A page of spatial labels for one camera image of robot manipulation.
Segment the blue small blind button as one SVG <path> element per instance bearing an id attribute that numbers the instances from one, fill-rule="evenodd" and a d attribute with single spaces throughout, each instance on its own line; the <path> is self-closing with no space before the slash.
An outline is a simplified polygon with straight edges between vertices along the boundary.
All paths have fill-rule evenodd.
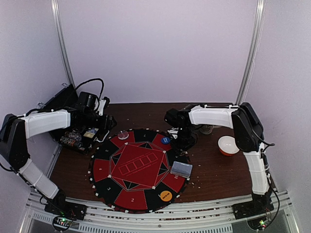
<path id="1" fill-rule="evenodd" d="M 170 138 L 169 137 L 163 137 L 161 138 L 161 143 L 164 144 L 164 145 L 167 145 L 170 143 Z"/>

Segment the deck of blue cards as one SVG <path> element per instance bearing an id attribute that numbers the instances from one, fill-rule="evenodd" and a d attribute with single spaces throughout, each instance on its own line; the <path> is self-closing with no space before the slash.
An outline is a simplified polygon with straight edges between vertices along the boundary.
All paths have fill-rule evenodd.
<path id="1" fill-rule="evenodd" d="M 189 178 L 191 176 L 193 166 L 178 161 L 174 161 L 170 173 L 173 175 Z"/>

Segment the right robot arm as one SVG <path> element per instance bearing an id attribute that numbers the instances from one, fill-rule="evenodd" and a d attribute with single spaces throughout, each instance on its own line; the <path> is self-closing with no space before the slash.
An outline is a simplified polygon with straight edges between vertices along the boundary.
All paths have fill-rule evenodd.
<path id="1" fill-rule="evenodd" d="M 243 152 L 251 175 L 252 201 L 249 210 L 257 215 L 268 206 L 272 189 L 265 150 L 271 144 L 265 142 L 263 125 L 251 104 L 190 104 L 181 110 L 168 110 L 164 120 L 175 130 L 169 135 L 172 138 L 171 146 L 176 151 L 187 151 L 196 144 L 194 132 L 197 125 L 232 129 L 236 146 Z"/>

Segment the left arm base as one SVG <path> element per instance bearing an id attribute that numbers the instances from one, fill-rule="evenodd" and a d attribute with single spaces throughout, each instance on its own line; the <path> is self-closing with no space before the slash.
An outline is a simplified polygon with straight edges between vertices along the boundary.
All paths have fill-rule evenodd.
<path id="1" fill-rule="evenodd" d="M 48 202 L 44 210 L 54 215 L 70 218 L 73 220 L 84 220 L 87 206 L 72 202 L 57 204 L 56 202 Z"/>

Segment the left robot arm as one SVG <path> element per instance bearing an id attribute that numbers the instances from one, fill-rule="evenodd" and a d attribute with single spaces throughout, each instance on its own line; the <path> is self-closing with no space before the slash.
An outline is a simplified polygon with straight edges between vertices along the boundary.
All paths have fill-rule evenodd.
<path id="1" fill-rule="evenodd" d="M 19 175 L 47 201 L 45 211 L 76 216 L 86 207 L 67 202 L 64 190 L 53 183 L 33 159 L 34 153 L 44 155 L 46 142 L 30 150 L 29 140 L 48 135 L 52 142 L 87 155 L 99 135 L 108 133 L 117 124 L 104 112 L 109 103 L 108 97 L 88 92 L 78 95 L 72 86 L 68 86 L 40 108 L 19 116 L 5 116 L 0 130 L 0 154 L 9 163 L 9 172 Z"/>

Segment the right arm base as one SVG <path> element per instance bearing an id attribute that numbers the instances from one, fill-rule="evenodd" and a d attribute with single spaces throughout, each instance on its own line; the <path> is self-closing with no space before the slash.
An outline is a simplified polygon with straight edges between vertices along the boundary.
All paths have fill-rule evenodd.
<path id="1" fill-rule="evenodd" d="M 248 218 L 265 214 L 267 210 L 274 210 L 274 205 L 271 202 L 263 203 L 260 201 L 248 201 L 232 205 L 235 219 Z"/>

